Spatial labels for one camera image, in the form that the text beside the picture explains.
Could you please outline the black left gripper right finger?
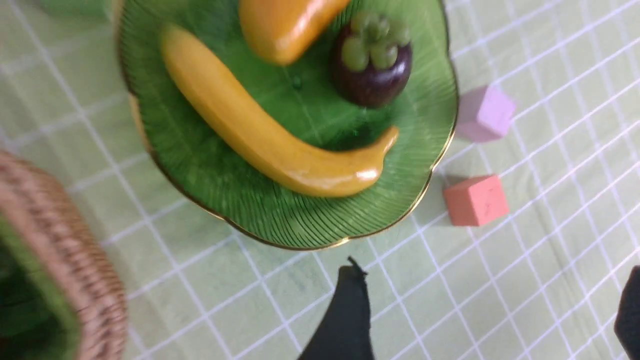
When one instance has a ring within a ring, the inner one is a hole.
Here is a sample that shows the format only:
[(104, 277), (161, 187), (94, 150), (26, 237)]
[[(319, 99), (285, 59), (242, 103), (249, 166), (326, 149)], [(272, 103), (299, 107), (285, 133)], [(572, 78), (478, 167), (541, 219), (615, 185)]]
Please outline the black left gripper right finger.
[(614, 322), (614, 333), (631, 360), (640, 358), (640, 267), (631, 269)]

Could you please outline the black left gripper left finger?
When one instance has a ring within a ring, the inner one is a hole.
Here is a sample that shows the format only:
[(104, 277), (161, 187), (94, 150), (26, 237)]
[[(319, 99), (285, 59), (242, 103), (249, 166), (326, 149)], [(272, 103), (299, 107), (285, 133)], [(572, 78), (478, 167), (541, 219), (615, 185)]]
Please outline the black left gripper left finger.
[(300, 360), (374, 360), (371, 303), (366, 276), (351, 256), (322, 320), (298, 357)]

